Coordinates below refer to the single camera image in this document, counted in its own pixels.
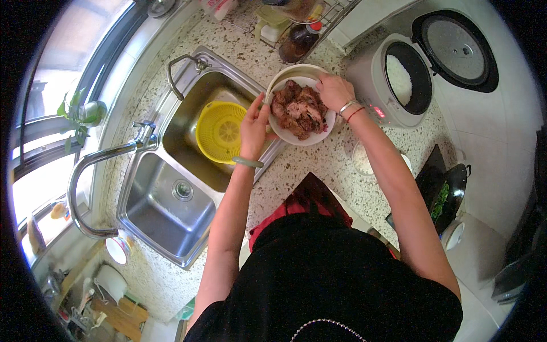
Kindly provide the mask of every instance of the silver bracelet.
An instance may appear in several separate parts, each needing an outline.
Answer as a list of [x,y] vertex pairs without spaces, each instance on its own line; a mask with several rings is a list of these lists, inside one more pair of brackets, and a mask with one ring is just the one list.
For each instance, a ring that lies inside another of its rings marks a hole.
[[355,105],[356,103],[359,103],[359,101],[357,101],[357,100],[350,100],[350,101],[348,101],[348,102],[340,109],[340,111],[338,112],[338,115],[339,115],[339,116],[342,116],[342,112],[343,112],[343,111],[345,111],[349,106]]
[[249,160],[240,156],[233,157],[232,161],[249,167],[264,167],[264,163],[262,163],[261,161]]

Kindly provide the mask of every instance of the wooden cutting board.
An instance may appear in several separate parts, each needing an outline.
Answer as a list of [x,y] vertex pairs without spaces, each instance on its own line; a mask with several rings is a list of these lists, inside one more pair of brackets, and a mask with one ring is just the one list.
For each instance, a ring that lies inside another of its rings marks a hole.
[[135,303],[125,297],[119,300],[118,307],[116,307],[115,302],[109,302],[107,305],[104,305],[98,297],[94,297],[93,302],[91,302],[93,310],[102,311],[107,314],[105,320],[114,329],[126,335],[133,342],[140,342],[141,330],[139,329],[139,325],[148,318],[148,311],[138,305],[135,308]]

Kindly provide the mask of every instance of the speckled terrazzo countertop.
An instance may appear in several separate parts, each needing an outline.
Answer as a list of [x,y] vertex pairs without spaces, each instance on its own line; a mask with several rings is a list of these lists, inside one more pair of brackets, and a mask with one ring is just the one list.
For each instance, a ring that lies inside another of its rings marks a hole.
[[[382,32],[369,39],[378,39]],[[277,51],[227,23],[214,23],[198,11],[192,19],[158,53],[141,79],[137,90],[123,113],[114,144],[133,138],[132,121],[149,119],[167,87],[164,65],[171,59],[191,54],[204,45],[267,88],[271,78],[288,66]],[[344,61],[339,51],[328,41],[322,43],[306,61],[343,75]],[[449,133],[434,101],[418,129],[385,129],[386,134],[411,163],[413,174],[421,169],[436,143],[447,164],[455,163],[455,153]],[[357,139],[346,124],[339,124],[321,143],[308,147],[288,146],[266,170],[254,186],[251,195],[247,231],[260,223],[289,195],[308,172],[313,172],[336,192],[364,220],[372,224],[389,242],[398,247],[397,236],[384,218],[390,212],[386,198],[374,177],[362,177],[351,164],[351,151]],[[130,156],[122,155],[107,163],[110,175],[103,187],[102,207],[105,225],[122,228],[115,218],[121,183]],[[197,293],[205,264],[205,250],[189,271],[172,264],[137,240],[133,255],[126,265],[116,264],[106,250],[102,257],[126,279],[129,291],[147,307],[158,321],[169,321]]]

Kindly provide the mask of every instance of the jade bangle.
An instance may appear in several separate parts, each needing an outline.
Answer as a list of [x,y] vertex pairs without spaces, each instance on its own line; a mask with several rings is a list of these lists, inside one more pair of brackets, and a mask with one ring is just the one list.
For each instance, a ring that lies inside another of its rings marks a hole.
[[249,167],[264,167],[264,163],[262,163],[261,161],[248,160],[240,156],[233,157],[232,161],[241,165],[249,166]]

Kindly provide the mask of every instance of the necklace chain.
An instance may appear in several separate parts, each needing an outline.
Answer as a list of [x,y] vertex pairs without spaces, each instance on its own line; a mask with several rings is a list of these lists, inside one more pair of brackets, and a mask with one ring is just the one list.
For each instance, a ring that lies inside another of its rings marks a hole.
[[301,326],[297,331],[296,333],[294,333],[293,335],[293,338],[290,339],[290,342],[293,342],[294,339],[296,338],[296,336],[298,336],[298,334],[307,326],[313,324],[313,323],[316,323],[316,322],[328,322],[328,323],[332,323],[332,324],[335,324],[341,328],[344,328],[346,331],[350,332],[351,334],[353,334],[353,336],[355,336],[356,338],[358,338],[359,340],[361,340],[362,342],[366,342],[366,340],[364,338],[361,337],[361,335],[359,335],[358,333],[356,333],[353,329],[351,329],[350,327],[348,327],[347,325],[345,324],[342,324],[340,322],[336,322],[336,321],[333,321],[333,320],[327,320],[326,318],[320,318],[318,320],[313,320],[313,321],[309,321],[308,323],[304,324],[303,326]]

